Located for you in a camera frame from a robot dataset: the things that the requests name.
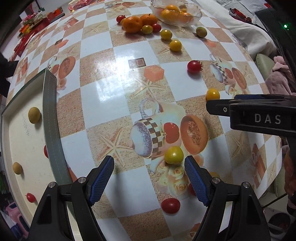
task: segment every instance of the orange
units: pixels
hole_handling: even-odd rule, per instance
[[[152,26],[153,24],[156,24],[158,21],[157,17],[151,13],[142,15],[140,19],[142,20],[143,25],[150,25],[150,26]]]
[[[178,13],[176,11],[171,11],[169,9],[164,9],[161,12],[160,17],[164,21],[173,22],[173,21],[175,21],[178,18]]]
[[[187,12],[180,12],[179,13],[179,21],[181,23],[190,23],[193,20],[193,16]]]
[[[143,22],[140,18],[136,16],[127,17],[122,22],[122,27],[124,31],[130,34],[135,34],[139,32],[143,27]]]
[[[172,10],[172,11],[176,11],[179,12],[179,8],[176,5],[168,5],[165,7],[166,9]]]

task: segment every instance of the white bedding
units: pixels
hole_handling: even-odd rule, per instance
[[[258,53],[268,56],[276,50],[273,40],[264,30],[234,19],[226,8],[214,0],[192,1],[217,18],[235,37],[243,41],[248,46],[247,51],[253,60]]]

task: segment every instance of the mandarin orange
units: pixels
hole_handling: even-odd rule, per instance
[[[142,15],[140,19],[142,20],[143,25],[152,26],[153,24],[156,24],[158,22],[157,17],[151,13]]]
[[[135,34],[142,29],[143,22],[136,16],[130,16],[122,22],[122,27],[125,32]]]

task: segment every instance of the table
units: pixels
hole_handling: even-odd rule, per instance
[[[195,28],[161,23],[181,41],[180,53],[159,34],[125,34],[115,18],[151,13],[149,5],[107,0],[50,24],[22,54],[7,98],[49,68],[57,77],[59,132],[73,179],[114,157],[114,173],[93,206],[107,240],[192,239],[205,207],[188,191],[184,164],[163,161],[170,146],[224,182],[248,181],[258,197],[282,163],[279,137],[231,130],[228,117],[205,109],[209,88],[222,99],[268,93],[240,41],[206,11],[199,24],[208,31],[205,39]],[[187,73],[194,59],[203,64],[201,75]],[[181,203],[175,215],[160,208],[170,197]],[[228,204],[223,228],[230,210]]]

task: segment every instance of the blue gripper pad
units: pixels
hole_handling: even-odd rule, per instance
[[[192,184],[194,192],[200,202],[208,207],[211,202],[211,175],[204,168],[200,168],[192,156],[185,158],[185,171]]]
[[[111,156],[106,156],[101,164],[87,175],[86,199],[90,206],[101,199],[113,170],[114,159]]]

